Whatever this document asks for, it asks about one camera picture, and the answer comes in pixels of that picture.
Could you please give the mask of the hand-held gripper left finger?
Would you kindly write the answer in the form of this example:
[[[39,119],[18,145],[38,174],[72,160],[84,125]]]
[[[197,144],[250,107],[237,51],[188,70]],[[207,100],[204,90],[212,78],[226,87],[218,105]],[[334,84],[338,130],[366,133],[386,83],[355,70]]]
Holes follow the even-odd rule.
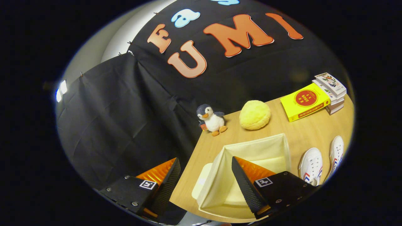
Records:
[[[159,220],[167,209],[180,171],[179,159],[173,158],[137,176],[125,175],[100,193],[137,216]]]

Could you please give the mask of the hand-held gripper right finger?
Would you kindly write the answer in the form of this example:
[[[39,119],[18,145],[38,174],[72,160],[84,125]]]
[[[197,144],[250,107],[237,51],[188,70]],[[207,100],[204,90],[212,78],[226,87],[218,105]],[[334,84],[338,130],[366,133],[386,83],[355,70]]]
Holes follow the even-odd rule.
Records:
[[[296,206],[318,189],[288,171],[274,173],[237,156],[233,156],[231,168],[257,220]]]

